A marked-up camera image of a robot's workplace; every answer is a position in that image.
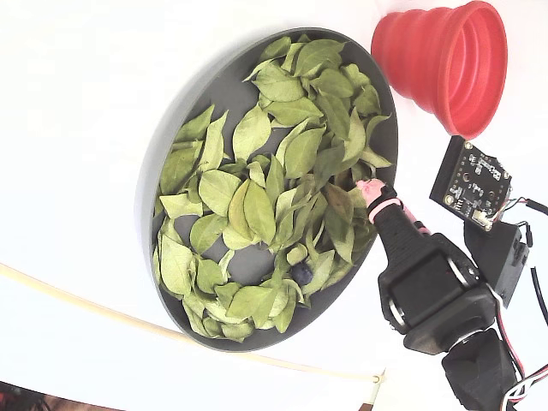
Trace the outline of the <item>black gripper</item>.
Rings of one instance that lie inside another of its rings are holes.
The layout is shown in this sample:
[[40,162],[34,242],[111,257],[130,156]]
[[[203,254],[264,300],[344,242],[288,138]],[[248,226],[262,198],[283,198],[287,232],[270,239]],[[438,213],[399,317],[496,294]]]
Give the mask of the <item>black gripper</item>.
[[497,303],[472,260],[444,235],[431,235],[392,186],[371,179],[356,187],[387,258],[378,277],[382,311],[404,346],[440,354],[490,327]]

